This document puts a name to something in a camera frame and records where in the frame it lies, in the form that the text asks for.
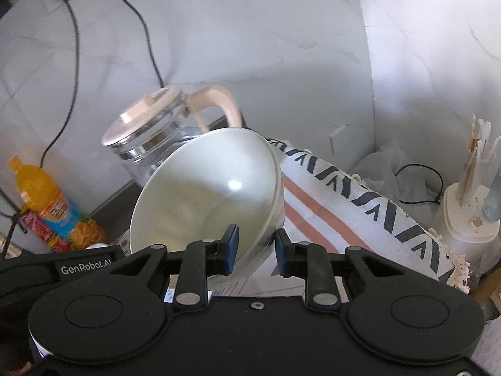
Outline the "large white ceramic bowl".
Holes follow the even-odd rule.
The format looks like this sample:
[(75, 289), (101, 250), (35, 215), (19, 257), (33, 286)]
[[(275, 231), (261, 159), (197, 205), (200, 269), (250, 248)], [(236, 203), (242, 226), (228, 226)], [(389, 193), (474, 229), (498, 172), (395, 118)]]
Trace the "large white ceramic bowl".
[(133, 253), (154, 243), (172, 251), (240, 229), (237, 262), (267, 254), (284, 224), (284, 184), (270, 143), (244, 128), (205, 133), (170, 155), (143, 187), (132, 213)]

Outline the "red soda can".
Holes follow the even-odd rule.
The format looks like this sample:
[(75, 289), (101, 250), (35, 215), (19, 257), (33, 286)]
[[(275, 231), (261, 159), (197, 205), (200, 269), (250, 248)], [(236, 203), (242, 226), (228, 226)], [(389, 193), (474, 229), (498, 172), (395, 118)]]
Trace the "red soda can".
[(51, 249), (51, 252), (62, 253), (72, 251), (70, 244), (51, 229), (36, 212), (27, 209), (23, 212), (20, 220), (37, 238), (42, 240)]

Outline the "striped tasselled cloth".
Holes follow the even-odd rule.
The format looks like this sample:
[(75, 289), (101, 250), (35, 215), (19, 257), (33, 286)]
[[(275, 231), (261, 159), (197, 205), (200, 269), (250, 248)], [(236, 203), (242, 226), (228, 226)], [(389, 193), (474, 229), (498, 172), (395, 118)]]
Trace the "striped tasselled cloth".
[(252, 132), (247, 140), (213, 145), (207, 152), (222, 172), (241, 166), (253, 178), (251, 194), (267, 182), (273, 171), (268, 195), (278, 195), (278, 209), (244, 208), (230, 221), (240, 227), (238, 267), (246, 273), (259, 258), (267, 257), (273, 232), (290, 229), (296, 240), (310, 240), (330, 252), (348, 246), (369, 249), (419, 273), (468, 293), (470, 265), (442, 243), (432, 229), (426, 230), (400, 206), (367, 188), (351, 176), (303, 149), (287, 142), (264, 139)]

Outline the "orange juice bottle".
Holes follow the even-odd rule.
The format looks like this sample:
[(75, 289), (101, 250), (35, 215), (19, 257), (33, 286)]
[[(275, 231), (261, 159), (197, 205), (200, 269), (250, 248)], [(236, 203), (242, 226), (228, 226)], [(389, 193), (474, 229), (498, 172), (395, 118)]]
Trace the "orange juice bottle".
[(108, 243), (104, 229), (79, 212), (43, 168), (26, 165), (18, 156), (13, 157), (8, 166), (13, 170), (18, 193), (27, 208), (72, 249)]

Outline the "glass kettle beige lid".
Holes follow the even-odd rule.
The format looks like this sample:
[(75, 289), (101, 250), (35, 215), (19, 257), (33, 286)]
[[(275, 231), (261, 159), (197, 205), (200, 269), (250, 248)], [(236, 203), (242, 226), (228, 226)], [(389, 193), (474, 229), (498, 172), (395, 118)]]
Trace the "glass kettle beige lid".
[(222, 86), (185, 93), (167, 86), (145, 95), (120, 113), (101, 138), (133, 180), (144, 187), (174, 151), (209, 131), (201, 111), (217, 107), (229, 127), (243, 127), (234, 97)]

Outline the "cream utensil holder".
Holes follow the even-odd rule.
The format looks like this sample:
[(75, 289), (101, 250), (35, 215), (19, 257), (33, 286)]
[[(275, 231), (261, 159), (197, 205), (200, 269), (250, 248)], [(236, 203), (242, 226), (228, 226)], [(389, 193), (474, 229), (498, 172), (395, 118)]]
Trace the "cream utensil holder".
[(499, 230), (498, 223), (482, 214), (498, 163), (500, 136), (493, 137), (491, 132), (491, 122), (471, 116), (463, 171), (442, 197), (442, 241), (470, 260), (494, 241)]

